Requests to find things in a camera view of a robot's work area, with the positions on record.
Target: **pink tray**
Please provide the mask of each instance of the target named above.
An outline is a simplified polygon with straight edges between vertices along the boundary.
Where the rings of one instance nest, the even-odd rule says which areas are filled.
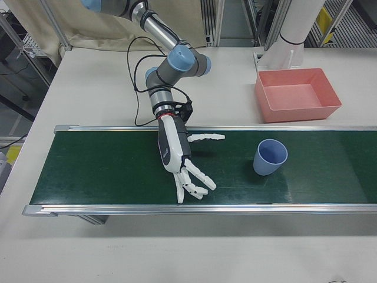
[[[320,68],[260,71],[255,93],[267,123],[325,119],[342,105]]]

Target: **white table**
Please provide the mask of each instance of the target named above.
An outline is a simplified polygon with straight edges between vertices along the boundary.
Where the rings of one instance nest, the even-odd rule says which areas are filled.
[[[190,125],[262,122],[252,52],[203,50],[212,72],[178,84],[194,101]],[[343,107],[326,120],[286,124],[375,125],[377,50],[305,52],[304,67],[324,69]],[[140,68],[140,86],[152,61]],[[139,121],[152,118],[147,95],[140,102]],[[112,216],[104,226],[21,215],[55,125],[131,126],[135,105],[124,53],[66,53],[0,196],[1,282],[375,282],[374,215]]]

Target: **plastic cup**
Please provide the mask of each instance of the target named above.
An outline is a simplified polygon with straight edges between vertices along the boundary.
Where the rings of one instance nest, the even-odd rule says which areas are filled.
[[[275,172],[288,158],[287,148],[277,140],[262,140],[254,157],[254,171],[261,176]]]

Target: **conveyor belt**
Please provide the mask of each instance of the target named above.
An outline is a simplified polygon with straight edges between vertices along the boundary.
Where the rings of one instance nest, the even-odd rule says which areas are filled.
[[[377,131],[228,130],[223,141],[191,144],[193,162],[217,189],[186,205],[377,203]],[[278,139],[287,162],[253,171],[263,139]],[[176,186],[161,165],[156,131],[59,131],[31,205],[175,205]]]

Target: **floor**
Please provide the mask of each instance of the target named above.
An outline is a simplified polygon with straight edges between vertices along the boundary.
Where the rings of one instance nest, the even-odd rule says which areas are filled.
[[[0,62],[0,93],[35,116],[48,87],[27,60],[23,56],[17,58],[18,55],[18,50],[14,49],[6,58],[6,63]],[[4,75],[18,71],[20,71],[19,74]],[[28,101],[22,99],[24,95],[29,97]],[[0,104],[0,147],[28,133],[31,125],[31,121]]]

